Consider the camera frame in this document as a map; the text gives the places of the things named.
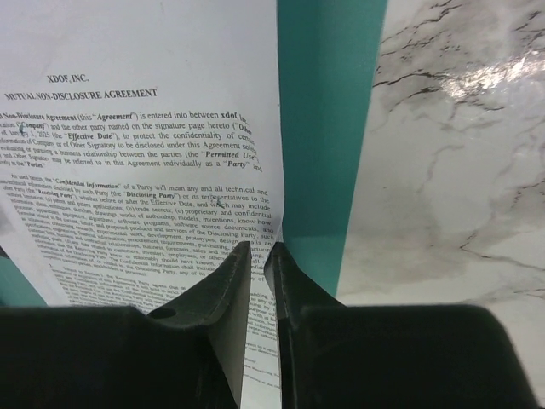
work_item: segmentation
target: white paper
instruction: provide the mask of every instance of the white paper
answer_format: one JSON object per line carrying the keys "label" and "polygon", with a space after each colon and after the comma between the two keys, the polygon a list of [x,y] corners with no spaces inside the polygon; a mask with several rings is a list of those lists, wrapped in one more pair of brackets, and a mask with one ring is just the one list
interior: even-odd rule
{"label": "white paper", "polygon": [[49,305],[149,311],[250,239],[243,405],[279,407],[276,2],[0,10],[0,245]]}

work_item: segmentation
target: marble surface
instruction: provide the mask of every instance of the marble surface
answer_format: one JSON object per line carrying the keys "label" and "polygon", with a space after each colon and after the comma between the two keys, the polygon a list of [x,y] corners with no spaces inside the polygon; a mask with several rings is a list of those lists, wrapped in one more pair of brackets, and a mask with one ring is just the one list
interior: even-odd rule
{"label": "marble surface", "polygon": [[390,0],[338,297],[471,302],[545,406],[545,0]]}

